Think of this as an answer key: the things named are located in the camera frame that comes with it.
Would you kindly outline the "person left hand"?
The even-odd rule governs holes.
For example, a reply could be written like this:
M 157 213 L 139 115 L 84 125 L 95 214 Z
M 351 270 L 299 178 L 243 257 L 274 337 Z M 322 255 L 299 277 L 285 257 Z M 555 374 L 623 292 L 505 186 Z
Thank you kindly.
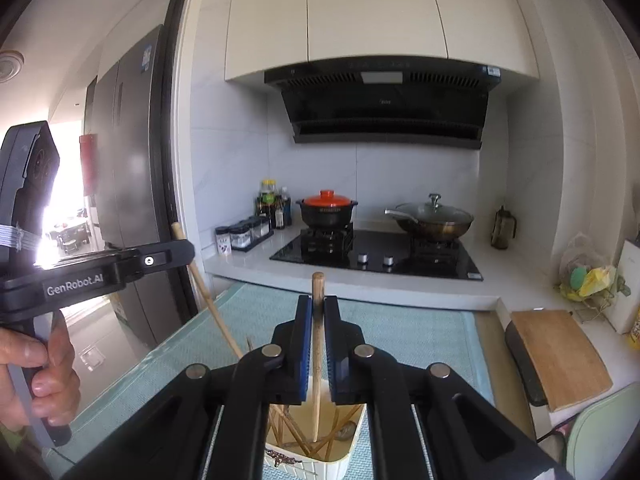
M 14 390 L 8 365 L 35 368 L 30 386 L 32 414 L 51 426 L 68 425 L 77 415 L 80 380 L 73 370 L 75 350 L 61 311 L 53 317 L 47 344 L 14 330 L 1 330 L 1 425 L 20 432 L 30 425 L 22 402 Z

